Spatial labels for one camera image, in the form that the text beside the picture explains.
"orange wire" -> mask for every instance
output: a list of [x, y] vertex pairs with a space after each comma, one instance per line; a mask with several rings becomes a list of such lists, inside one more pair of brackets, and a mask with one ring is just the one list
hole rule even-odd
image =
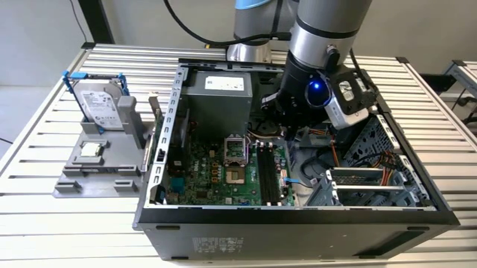
[[331, 136], [331, 152], [332, 152], [334, 164], [336, 167], [339, 167], [338, 155], [336, 155], [336, 151], [334, 149], [334, 136]]

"gray floor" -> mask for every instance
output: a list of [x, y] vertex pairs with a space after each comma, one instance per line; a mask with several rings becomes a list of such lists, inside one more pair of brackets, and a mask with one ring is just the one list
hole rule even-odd
[[[49, 91], [50, 87], [0, 85], [0, 138], [13, 142]], [[0, 158], [8, 148], [0, 141]]]

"white wall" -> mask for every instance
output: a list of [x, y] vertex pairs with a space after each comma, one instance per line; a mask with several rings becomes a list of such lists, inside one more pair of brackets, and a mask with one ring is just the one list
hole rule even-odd
[[69, 0], [0, 0], [0, 85], [57, 82], [84, 42], [72, 12]]
[[[102, 2], [116, 43], [203, 47], [172, 21], [161, 0]], [[233, 0], [171, 0], [171, 5], [200, 35], [231, 39]], [[426, 72], [439, 72], [450, 59], [477, 60], [475, 10], [475, 0], [374, 0], [355, 52], [406, 56]], [[53, 85], [82, 43], [69, 1], [0, 0], [0, 34], [0, 85]]]
[[[117, 43], [199, 48], [160, 0], [102, 0]], [[229, 40], [233, 0], [171, 0], [185, 25], [212, 40]], [[418, 71], [441, 72], [453, 59], [477, 60], [475, 0], [374, 0], [355, 53], [406, 56]]]

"cable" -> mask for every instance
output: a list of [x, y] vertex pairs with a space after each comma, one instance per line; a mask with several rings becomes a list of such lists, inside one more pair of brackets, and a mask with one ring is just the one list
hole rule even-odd
[[282, 136], [278, 134], [278, 132], [275, 133], [270, 133], [270, 134], [263, 134], [263, 133], [256, 133], [255, 131], [247, 129], [248, 133], [255, 137], [255, 138], [280, 138]]
[[450, 109], [451, 111], [453, 111], [454, 108], [455, 108], [457, 102], [459, 101], [459, 99], [461, 99], [461, 97], [462, 97], [462, 95], [463, 95], [465, 90], [466, 90], [466, 89], [462, 89], [461, 95], [458, 96], [458, 98], [457, 98], [457, 100], [455, 100], [455, 102], [454, 102], [454, 105], [453, 105], [453, 107], [451, 107], [451, 109]]
[[88, 41], [86, 40], [86, 35], [84, 34], [84, 31], [82, 31], [82, 27], [80, 25], [80, 21], [77, 20], [77, 16], [76, 16], [76, 10], [74, 10], [74, 5], [73, 5], [73, 1], [69, 0], [69, 3], [72, 4], [72, 10], [73, 10], [73, 15], [74, 15], [74, 19], [76, 19], [76, 23], [77, 23], [77, 27], [80, 28], [81, 30], [81, 33], [82, 33], [82, 37], [84, 37], [84, 43]]
[[359, 64], [358, 64], [358, 61], [356, 61], [355, 52], [352, 51], [352, 48], [350, 48], [350, 58], [351, 58], [351, 61], [352, 61], [352, 65], [355, 66], [355, 69], [356, 69], [356, 72], [358, 72], [358, 76], [359, 76], [366, 88], [368, 88], [367, 80], [364, 79], [363, 71], [359, 68]]
[[311, 180], [312, 177], [306, 174], [304, 168], [306, 168], [306, 166], [307, 166], [308, 164], [311, 164], [316, 159], [318, 159], [318, 158], [316, 158], [315, 156], [311, 156], [311, 157], [310, 157], [308, 159], [306, 159], [306, 160], [303, 161], [303, 163], [300, 163], [300, 165], [299, 165], [299, 172], [300, 172], [300, 174], [303, 175], [303, 177], [304, 177], [306, 179], [308, 179], [308, 180]]
[[334, 159], [334, 165], [339, 167], [339, 161], [338, 161], [338, 155], [336, 155], [336, 150], [334, 148], [334, 135], [331, 136], [331, 152], [332, 152], [332, 159]]
[[367, 158], [375, 157], [375, 156], [382, 156], [382, 152], [376, 152], [375, 154], [364, 155], [355, 161], [355, 163], [351, 166], [356, 166], [360, 161], [363, 161]]
[[4, 141], [6, 143], [9, 143], [9, 144], [13, 144], [13, 142], [10, 142], [9, 140], [5, 140], [4, 138], [0, 138], [0, 141]]
[[189, 36], [192, 36], [196, 40], [199, 40], [200, 42], [203, 42], [203, 43], [205, 43], [208, 45], [228, 46], [228, 45], [240, 44], [240, 43], [244, 43], [244, 42], [248, 42], [248, 41], [252, 41], [252, 40], [256, 40], [256, 39], [261, 39], [261, 38], [274, 39], [274, 40], [286, 40], [286, 41], [290, 41], [290, 39], [291, 39], [291, 33], [288, 33], [288, 32], [272, 32], [272, 33], [263, 33], [263, 34], [259, 34], [259, 35], [252, 35], [252, 36], [248, 36], [248, 37], [244, 37], [244, 38], [240, 38], [240, 39], [236, 39], [236, 40], [231, 40], [231, 41], [211, 41], [211, 40], [203, 38], [196, 33], [193, 33], [187, 28], [187, 26], [181, 23], [177, 15], [175, 14], [175, 12], [172, 10], [172, 7], [171, 7], [171, 4], [169, 4], [168, 0], [164, 0], [164, 5], [165, 5], [165, 8], [167, 8], [167, 11], [169, 12], [171, 16], [172, 16], [172, 19], [179, 24], [181, 30], [184, 30], [189, 34]]
[[477, 122], [477, 117], [471, 117], [462, 120], [463, 125]]
[[312, 186], [308, 186], [306, 185], [300, 180], [298, 179], [290, 179], [288, 177], [284, 177], [283, 178], [283, 181], [287, 182], [287, 183], [298, 183], [300, 184], [302, 186], [304, 186], [306, 188], [312, 188]]

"blue tab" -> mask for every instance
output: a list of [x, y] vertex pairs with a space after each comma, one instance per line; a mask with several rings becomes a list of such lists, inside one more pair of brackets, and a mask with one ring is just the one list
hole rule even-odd
[[300, 183], [300, 180], [298, 180], [298, 179], [290, 179], [288, 177], [284, 177], [284, 178], [283, 178], [283, 181], [287, 181], [287, 182], [290, 182], [290, 183]]
[[88, 73], [84, 73], [82, 71], [76, 71], [70, 74], [70, 79], [86, 79], [88, 78]]
[[249, 9], [257, 7], [271, 0], [235, 0], [235, 9]]

